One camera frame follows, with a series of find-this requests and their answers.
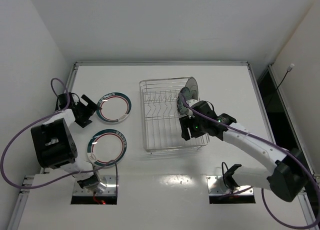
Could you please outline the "green red rimmed plate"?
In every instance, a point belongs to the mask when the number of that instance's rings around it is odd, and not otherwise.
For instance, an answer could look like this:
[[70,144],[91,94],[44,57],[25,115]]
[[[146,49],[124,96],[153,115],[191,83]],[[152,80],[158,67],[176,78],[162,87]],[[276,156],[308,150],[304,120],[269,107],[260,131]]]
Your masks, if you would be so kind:
[[104,129],[90,139],[86,154],[94,166],[108,168],[123,159],[127,146],[123,133],[115,129]]
[[102,96],[97,102],[97,117],[106,124],[124,121],[132,110],[130,98],[120,92],[111,92]]

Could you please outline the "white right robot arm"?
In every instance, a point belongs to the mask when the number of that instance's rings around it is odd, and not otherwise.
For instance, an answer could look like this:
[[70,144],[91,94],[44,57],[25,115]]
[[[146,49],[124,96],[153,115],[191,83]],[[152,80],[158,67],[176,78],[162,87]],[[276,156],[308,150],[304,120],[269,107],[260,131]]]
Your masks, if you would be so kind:
[[243,187],[272,191],[291,202],[308,182],[300,150],[288,151],[255,137],[206,101],[142,104],[142,127],[130,120],[115,126],[100,118],[71,132],[80,156],[108,181],[122,176],[160,177],[166,185],[207,186],[210,195],[239,195]]

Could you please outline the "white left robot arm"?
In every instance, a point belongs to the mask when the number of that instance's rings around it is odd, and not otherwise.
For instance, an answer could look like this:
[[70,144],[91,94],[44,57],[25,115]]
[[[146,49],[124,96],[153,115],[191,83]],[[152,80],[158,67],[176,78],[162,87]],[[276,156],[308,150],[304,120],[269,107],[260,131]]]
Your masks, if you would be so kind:
[[92,163],[78,156],[69,126],[73,123],[85,128],[99,107],[86,95],[60,94],[55,112],[41,125],[31,128],[31,136],[38,163],[42,168],[61,169],[73,176],[82,189],[102,194],[107,184]]

